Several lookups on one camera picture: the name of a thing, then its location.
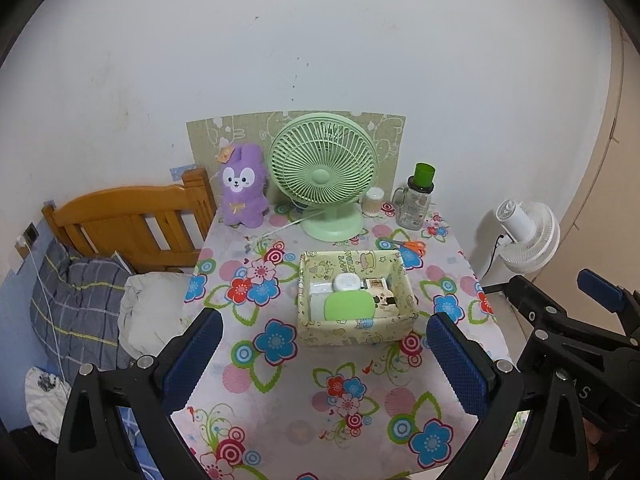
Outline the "black round device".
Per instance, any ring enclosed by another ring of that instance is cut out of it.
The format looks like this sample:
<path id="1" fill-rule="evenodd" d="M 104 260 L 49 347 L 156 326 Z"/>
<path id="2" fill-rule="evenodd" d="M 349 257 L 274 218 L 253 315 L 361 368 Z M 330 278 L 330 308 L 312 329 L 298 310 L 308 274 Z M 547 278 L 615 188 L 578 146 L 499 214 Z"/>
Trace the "black round device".
<path id="1" fill-rule="evenodd" d="M 373 296 L 375 307 L 377 309 L 396 309 L 396 298 L 393 294 L 377 294 Z"/>

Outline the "orange handled scissors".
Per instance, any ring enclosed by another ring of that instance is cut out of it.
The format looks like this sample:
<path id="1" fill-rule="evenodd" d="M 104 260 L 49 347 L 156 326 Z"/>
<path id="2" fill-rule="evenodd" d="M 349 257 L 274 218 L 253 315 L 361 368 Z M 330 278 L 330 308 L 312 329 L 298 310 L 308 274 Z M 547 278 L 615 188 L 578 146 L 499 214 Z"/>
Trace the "orange handled scissors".
<path id="1" fill-rule="evenodd" d="M 409 252 L 414 252 L 419 257 L 423 257 L 426 254 L 426 245 L 420 240 L 393 240 L 393 244 L 397 247 L 403 247 Z"/>

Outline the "cream round bear compact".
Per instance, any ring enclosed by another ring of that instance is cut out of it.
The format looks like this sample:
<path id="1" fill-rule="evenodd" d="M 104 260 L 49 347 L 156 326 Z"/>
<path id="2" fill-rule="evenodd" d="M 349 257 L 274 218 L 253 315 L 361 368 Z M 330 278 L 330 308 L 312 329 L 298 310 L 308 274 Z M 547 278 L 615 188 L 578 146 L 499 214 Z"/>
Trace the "cream round bear compact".
<path id="1" fill-rule="evenodd" d="M 363 287 L 363 281 L 356 273 L 340 273 L 333 280 L 336 292 L 356 292 Z"/>

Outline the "beige cartoon wall mat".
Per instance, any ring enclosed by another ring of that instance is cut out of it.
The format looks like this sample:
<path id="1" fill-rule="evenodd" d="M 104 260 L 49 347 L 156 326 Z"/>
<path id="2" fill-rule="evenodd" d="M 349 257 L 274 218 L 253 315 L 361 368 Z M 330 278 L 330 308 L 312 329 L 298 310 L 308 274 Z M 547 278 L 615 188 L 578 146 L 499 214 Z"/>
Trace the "beige cartoon wall mat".
<path id="1" fill-rule="evenodd" d="M 219 154 L 229 145 L 258 144 L 264 155 L 268 154 L 274 137 L 293 119 L 310 114 L 310 110 L 285 110 L 206 118 L 188 122 L 188 132 L 195 165 L 205 168 L 217 204 L 221 201 L 221 184 L 218 176 L 221 162 Z M 367 131 L 378 154 L 378 180 L 375 186 L 382 188 L 386 200 L 390 200 L 395 188 L 395 174 L 404 133 L 405 116 L 331 110 L 356 122 Z"/>

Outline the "yellow cartoon storage box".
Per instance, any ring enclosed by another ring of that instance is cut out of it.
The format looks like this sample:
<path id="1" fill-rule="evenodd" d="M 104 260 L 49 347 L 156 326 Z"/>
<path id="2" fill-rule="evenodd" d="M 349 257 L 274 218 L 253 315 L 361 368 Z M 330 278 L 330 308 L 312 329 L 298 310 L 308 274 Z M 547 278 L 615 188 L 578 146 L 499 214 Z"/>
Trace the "yellow cartoon storage box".
<path id="1" fill-rule="evenodd" d="M 419 317 L 397 250 L 304 252 L 297 331 L 311 347 L 401 340 Z"/>

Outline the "white floor fan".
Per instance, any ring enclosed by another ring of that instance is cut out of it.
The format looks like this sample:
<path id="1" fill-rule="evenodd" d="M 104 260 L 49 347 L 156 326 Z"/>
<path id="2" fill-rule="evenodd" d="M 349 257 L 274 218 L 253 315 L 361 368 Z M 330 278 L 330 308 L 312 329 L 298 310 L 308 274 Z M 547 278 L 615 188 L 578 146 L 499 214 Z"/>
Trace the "white floor fan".
<path id="1" fill-rule="evenodd" d="M 560 247 L 560 222 L 541 202 L 507 198 L 486 214 L 475 233 L 481 280 L 496 266 L 530 280 L 551 262 Z"/>

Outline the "card box with picture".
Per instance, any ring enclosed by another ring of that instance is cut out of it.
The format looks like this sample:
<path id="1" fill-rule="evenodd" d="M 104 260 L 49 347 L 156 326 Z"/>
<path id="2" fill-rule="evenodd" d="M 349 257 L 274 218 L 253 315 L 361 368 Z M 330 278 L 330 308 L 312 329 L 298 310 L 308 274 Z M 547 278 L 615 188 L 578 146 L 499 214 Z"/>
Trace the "card box with picture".
<path id="1" fill-rule="evenodd" d="M 366 278 L 364 287 L 372 296 L 388 296 L 392 294 L 386 278 Z"/>

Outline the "glass mug jar green lid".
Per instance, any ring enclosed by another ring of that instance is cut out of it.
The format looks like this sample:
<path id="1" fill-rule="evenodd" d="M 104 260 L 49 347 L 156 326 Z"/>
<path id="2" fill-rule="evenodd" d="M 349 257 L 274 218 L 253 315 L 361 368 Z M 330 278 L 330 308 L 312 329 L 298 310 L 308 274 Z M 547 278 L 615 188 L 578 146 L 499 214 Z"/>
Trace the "glass mug jar green lid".
<path id="1" fill-rule="evenodd" d="M 434 190 L 435 168 L 427 162 L 418 162 L 405 185 L 396 188 L 392 204 L 398 226 L 420 231 L 430 208 Z"/>

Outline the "green case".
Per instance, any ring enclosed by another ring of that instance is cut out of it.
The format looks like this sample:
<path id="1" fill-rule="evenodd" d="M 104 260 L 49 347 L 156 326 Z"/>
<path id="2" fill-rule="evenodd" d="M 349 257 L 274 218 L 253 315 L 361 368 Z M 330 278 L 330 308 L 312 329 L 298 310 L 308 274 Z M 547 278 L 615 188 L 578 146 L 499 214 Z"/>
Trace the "green case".
<path id="1" fill-rule="evenodd" d="M 332 292 L 324 306 L 326 321 L 349 321 L 373 318 L 375 303 L 366 290 L 356 292 Z"/>

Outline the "white pillow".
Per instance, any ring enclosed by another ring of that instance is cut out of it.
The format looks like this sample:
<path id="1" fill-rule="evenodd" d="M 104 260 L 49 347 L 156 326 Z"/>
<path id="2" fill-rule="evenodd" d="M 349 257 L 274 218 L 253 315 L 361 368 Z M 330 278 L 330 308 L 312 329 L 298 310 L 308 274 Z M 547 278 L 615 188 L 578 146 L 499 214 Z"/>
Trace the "white pillow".
<path id="1" fill-rule="evenodd" d="M 133 359 L 158 356 L 183 333 L 181 313 L 190 279 L 188 274 L 169 272 L 127 278 L 117 320 L 118 341 Z"/>

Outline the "cotton swab container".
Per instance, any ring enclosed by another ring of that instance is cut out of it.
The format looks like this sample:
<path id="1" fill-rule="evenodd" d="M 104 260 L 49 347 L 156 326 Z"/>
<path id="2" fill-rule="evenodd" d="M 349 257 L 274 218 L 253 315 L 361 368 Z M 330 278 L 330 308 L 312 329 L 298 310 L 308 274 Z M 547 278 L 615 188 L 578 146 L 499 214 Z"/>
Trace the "cotton swab container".
<path id="1" fill-rule="evenodd" d="M 361 199 L 361 211 L 368 217 L 376 217 L 382 211 L 384 203 L 384 190 L 372 186 L 364 193 Z"/>

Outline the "purple plush bunny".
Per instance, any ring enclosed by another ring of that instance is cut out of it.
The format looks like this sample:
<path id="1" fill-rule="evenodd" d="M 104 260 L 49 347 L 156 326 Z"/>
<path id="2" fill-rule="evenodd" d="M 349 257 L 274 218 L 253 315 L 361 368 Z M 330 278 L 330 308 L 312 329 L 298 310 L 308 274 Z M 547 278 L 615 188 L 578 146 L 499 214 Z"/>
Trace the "purple plush bunny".
<path id="1" fill-rule="evenodd" d="M 222 194 L 219 207 L 226 226 L 257 229 L 269 209 L 266 197 L 268 170 L 258 144 L 236 144 L 222 149 L 219 181 Z"/>

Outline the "grey plaid blanket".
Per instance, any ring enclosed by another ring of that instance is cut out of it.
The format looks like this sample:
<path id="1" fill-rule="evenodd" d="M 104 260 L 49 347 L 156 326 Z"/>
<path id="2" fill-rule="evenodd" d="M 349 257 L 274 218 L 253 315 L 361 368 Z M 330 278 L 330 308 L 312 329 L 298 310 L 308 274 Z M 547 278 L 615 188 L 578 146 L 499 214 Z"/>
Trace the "grey plaid blanket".
<path id="1" fill-rule="evenodd" d="M 52 240 L 32 290 L 29 316 L 47 353 L 47 370 L 73 382 L 82 364 L 126 368 L 118 335 L 120 300 L 130 273 L 114 258 L 84 257 Z"/>

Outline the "white 45W charger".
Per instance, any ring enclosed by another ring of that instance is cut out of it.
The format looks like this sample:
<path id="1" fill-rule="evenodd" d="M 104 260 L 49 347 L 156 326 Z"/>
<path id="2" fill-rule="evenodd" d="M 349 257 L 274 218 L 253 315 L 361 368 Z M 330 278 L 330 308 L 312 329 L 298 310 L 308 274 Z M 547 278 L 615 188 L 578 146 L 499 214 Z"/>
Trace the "white 45W charger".
<path id="1" fill-rule="evenodd" d="M 309 296 L 329 295 L 335 292 L 331 282 L 312 282 L 309 284 Z"/>

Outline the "white crumpled clothing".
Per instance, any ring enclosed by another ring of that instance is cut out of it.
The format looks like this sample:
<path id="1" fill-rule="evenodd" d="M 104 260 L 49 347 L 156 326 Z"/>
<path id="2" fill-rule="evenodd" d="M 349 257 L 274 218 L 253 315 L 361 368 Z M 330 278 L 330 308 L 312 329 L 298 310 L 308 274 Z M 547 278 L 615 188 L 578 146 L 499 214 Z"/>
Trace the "white crumpled clothing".
<path id="1" fill-rule="evenodd" d="M 25 405 L 35 430 L 55 444 L 60 440 L 70 385 L 55 374 L 31 367 L 25 376 Z"/>

